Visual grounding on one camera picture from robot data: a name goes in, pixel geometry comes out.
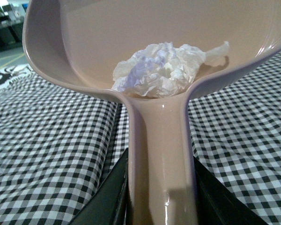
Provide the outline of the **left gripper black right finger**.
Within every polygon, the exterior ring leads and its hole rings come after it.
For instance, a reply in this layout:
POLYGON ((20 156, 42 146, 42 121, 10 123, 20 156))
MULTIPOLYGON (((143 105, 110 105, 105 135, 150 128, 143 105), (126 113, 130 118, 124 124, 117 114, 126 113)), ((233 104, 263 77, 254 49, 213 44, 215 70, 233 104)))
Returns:
POLYGON ((239 201, 197 158, 193 159, 200 225, 267 224, 239 201))

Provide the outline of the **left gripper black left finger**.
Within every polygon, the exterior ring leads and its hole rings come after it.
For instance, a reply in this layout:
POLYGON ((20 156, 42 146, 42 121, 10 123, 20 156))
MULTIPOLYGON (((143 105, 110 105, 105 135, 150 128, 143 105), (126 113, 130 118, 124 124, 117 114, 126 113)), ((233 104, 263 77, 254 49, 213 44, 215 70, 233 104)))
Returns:
POLYGON ((98 191, 71 220, 71 225, 123 225, 128 186, 128 149, 103 181, 98 191))

